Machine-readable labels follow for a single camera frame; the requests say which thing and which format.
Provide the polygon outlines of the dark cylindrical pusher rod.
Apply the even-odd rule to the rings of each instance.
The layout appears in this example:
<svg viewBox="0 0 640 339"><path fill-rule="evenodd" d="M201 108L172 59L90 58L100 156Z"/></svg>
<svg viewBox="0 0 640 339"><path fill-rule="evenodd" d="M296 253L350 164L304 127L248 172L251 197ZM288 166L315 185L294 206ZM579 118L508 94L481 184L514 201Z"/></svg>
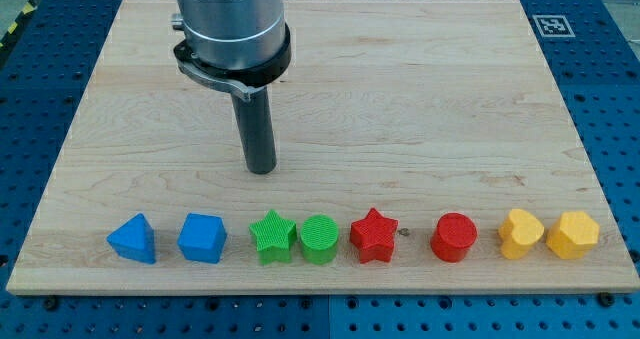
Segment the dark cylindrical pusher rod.
<svg viewBox="0 0 640 339"><path fill-rule="evenodd" d="M254 174L271 172L277 157L268 89L259 89L248 100L235 95L231 98L248 170Z"/></svg>

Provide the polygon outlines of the black mounting flange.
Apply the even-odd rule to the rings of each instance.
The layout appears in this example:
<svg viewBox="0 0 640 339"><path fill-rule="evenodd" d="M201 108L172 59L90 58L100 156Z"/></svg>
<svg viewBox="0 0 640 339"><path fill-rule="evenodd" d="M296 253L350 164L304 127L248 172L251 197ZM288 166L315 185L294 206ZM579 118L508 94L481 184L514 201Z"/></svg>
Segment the black mounting flange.
<svg viewBox="0 0 640 339"><path fill-rule="evenodd" d="M260 90L278 79L291 62L291 32L285 25L284 42L278 52L266 62L246 69L225 69L212 66L193 52L185 40L173 48L180 72L201 86L232 94L250 102Z"/></svg>

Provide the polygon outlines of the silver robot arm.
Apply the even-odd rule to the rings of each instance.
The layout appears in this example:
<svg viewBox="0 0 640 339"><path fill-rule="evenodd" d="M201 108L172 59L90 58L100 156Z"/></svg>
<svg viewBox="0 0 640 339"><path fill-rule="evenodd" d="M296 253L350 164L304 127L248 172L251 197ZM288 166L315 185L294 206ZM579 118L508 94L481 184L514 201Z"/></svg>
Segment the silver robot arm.
<svg viewBox="0 0 640 339"><path fill-rule="evenodd" d="M283 0L177 0L171 18L185 39L174 49L179 70L231 96L246 166L255 174L277 163L268 85L291 61Z"/></svg>

